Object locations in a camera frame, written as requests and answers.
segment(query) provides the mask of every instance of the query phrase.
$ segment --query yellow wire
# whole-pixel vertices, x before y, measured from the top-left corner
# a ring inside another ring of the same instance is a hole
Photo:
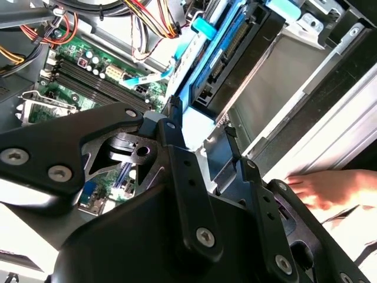
[[[13,54],[12,52],[9,52],[6,50],[3,46],[0,45],[0,52],[3,54],[5,57],[7,57],[9,60],[15,62],[15,63],[22,63],[25,61],[22,57]]]
[[[163,0],[162,7],[163,7],[163,15],[164,15],[164,18],[165,18],[165,22],[167,23],[167,27],[168,27],[170,33],[173,36],[176,36],[176,33],[174,32],[174,29],[173,29],[173,25],[171,24],[171,19],[169,17],[169,7],[168,7],[167,0]]]
[[[146,14],[141,14],[137,9],[134,8],[133,6],[133,3],[129,2],[128,0],[124,0],[124,2],[126,2],[128,4],[128,6],[130,6],[130,8],[133,10],[133,12],[141,19],[143,20],[147,25],[148,27],[156,34],[159,34],[161,37],[167,37],[167,38],[170,38],[171,36],[169,36],[168,32],[166,31],[165,28],[163,28],[161,26],[161,24],[159,22],[156,21],[156,19],[154,19],[153,17],[150,18],[148,15]],[[153,23],[154,25],[157,26],[157,29],[159,29],[158,31],[155,29],[154,26],[152,26],[151,24],[148,24],[148,23]]]

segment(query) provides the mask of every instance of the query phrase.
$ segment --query bolt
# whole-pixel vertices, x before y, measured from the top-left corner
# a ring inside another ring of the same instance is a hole
[[[248,160],[246,163],[247,163],[247,165],[249,165],[251,168],[255,168],[255,165],[254,165],[253,162],[251,162],[251,161]]]
[[[282,189],[282,190],[287,190],[287,186],[283,183],[279,183],[279,187]]]
[[[63,165],[56,165],[48,169],[48,176],[55,182],[66,182],[72,178],[72,171]]]
[[[171,122],[167,122],[166,125],[172,129],[175,129],[176,128],[176,125],[174,125],[173,123]]]
[[[351,278],[349,278],[349,276],[345,274],[344,272],[340,273],[340,277],[344,283],[353,283]]]
[[[0,154],[0,160],[9,165],[22,165],[29,160],[29,154],[22,149],[6,149]]]
[[[202,245],[208,248],[214,246],[214,236],[207,228],[198,228],[198,230],[196,230],[196,238]]]
[[[133,112],[132,110],[126,110],[125,113],[131,117],[136,117],[137,114],[135,112]]]
[[[360,28],[353,28],[349,34],[351,34],[351,37],[354,37],[356,34],[358,34],[360,31]]]
[[[61,37],[63,36],[63,33],[61,32],[60,29],[55,29],[55,30],[54,30],[54,36],[55,36],[56,38],[61,38]]]
[[[277,255],[275,257],[275,262],[277,267],[279,267],[286,275],[292,274],[292,266],[285,257],[282,255]]]

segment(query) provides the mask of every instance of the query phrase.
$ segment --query green circuit board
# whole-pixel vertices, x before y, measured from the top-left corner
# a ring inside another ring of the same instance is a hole
[[[99,63],[97,63],[97,66],[100,66],[102,68],[113,65],[123,70],[124,73],[129,77],[143,77],[147,75],[145,71],[138,70],[133,67],[132,63],[126,64],[110,56],[106,52],[91,46],[89,43],[81,40],[78,37],[73,38],[67,44],[58,46],[57,49],[53,52],[55,53],[55,58],[64,58],[66,60],[69,60],[70,62],[73,62],[74,64],[78,64],[78,60],[80,58],[85,58],[85,53],[87,51],[90,51],[93,56],[99,58]],[[124,88],[128,92],[131,91],[134,95],[139,96],[143,100],[148,99],[151,105],[151,109],[156,112],[161,112],[164,107],[165,93],[167,88],[165,82],[155,82],[147,85],[140,85],[135,89],[129,90],[128,88],[119,85],[118,81],[115,81],[110,77],[106,77],[105,80],[111,82],[114,85],[117,85],[118,87]],[[40,84],[40,87],[37,90],[41,93],[42,96],[53,96],[54,99],[58,101],[78,107],[80,111],[100,106],[90,99],[82,96],[80,93],[71,91],[66,87],[59,85],[58,83],[50,82],[48,80],[44,80],[43,85]],[[56,110],[52,110],[40,105],[34,105],[29,116],[29,122],[37,123],[39,121],[47,121],[54,117],[59,117],[59,114]]]
[[[147,75],[147,72],[138,70],[135,67],[133,67],[131,62],[129,65],[125,64],[124,62],[107,54],[106,52],[98,48],[92,47],[90,44],[81,40],[78,37],[75,37],[69,43],[61,45],[56,49],[57,56],[68,59],[75,64],[77,64],[80,58],[84,58],[87,61],[89,61],[89,59],[85,58],[85,53],[87,51],[90,51],[93,54],[93,56],[96,56],[100,59],[97,66],[101,66],[102,68],[105,68],[109,65],[114,65],[119,69],[122,69],[125,72],[125,74],[127,74],[130,78],[144,77]],[[119,85],[117,81],[113,80],[110,77],[106,77],[106,80],[129,91],[128,88]],[[137,86],[135,89],[132,89],[131,91],[135,95],[141,97],[142,99],[148,97],[152,110],[161,112],[162,108],[164,107],[163,101],[165,98],[166,88],[167,84],[165,82],[155,82]]]
[[[49,83],[46,86],[39,88],[39,93],[45,97],[51,97],[63,102],[76,106],[80,111],[92,109],[99,105],[91,101],[90,99],[81,96],[57,83]],[[59,117],[58,110],[53,110],[45,106],[35,104],[29,116],[30,123],[38,123]]]

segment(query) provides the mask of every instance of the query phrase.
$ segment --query red wire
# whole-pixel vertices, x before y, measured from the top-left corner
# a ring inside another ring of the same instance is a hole
[[[50,43],[50,44],[61,45],[61,44],[66,44],[66,43],[70,42],[75,37],[75,35],[77,33],[78,16],[77,16],[77,14],[74,14],[74,30],[73,30],[71,36],[68,39],[66,39],[66,38],[70,34],[70,22],[69,22],[67,16],[64,16],[64,21],[65,21],[65,24],[67,26],[67,30],[66,30],[64,36],[62,38],[60,38],[59,40],[49,40],[48,38],[44,38],[42,40],[42,43],[44,43],[44,44]],[[30,27],[28,27],[26,25],[22,25],[21,29],[31,40],[34,40],[38,36],[37,33],[33,29],[31,29]]]

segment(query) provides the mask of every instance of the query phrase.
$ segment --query ram slot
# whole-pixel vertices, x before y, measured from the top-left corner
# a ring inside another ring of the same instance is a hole
[[[150,110],[150,106],[145,103],[142,98],[129,93],[127,90],[117,85],[98,78],[65,59],[60,60],[57,71],[71,77],[73,80],[77,80],[81,84],[85,84],[89,88],[103,93],[105,96],[115,101],[127,103],[142,113]]]
[[[82,84],[77,83],[66,75],[56,74],[55,81],[61,86],[66,87],[69,90],[74,91],[99,105],[115,103],[114,100],[104,97],[101,93],[98,93],[97,91],[94,91]]]

